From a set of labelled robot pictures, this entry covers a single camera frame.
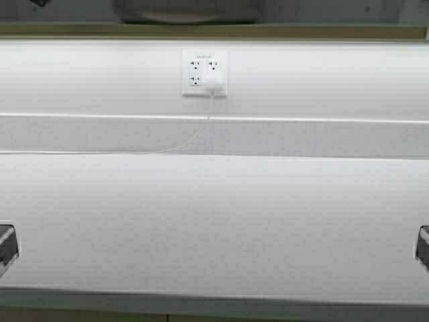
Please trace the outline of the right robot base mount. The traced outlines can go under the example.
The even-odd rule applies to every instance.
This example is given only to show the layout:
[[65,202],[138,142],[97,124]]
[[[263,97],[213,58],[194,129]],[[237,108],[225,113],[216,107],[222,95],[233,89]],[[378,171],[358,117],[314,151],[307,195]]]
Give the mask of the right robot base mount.
[[426,269],[429,270],[429,241],[428,226],[423,225],[419,228],[414,251],[415,259]]

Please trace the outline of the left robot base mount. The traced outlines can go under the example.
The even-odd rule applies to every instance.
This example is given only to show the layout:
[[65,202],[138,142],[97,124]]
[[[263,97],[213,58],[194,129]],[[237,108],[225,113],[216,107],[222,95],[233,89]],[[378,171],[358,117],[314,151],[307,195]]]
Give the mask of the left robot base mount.
[[1,224],[0,259],[2,277],[11,265],[19,258],[19,245],[15,227],[10,224]]

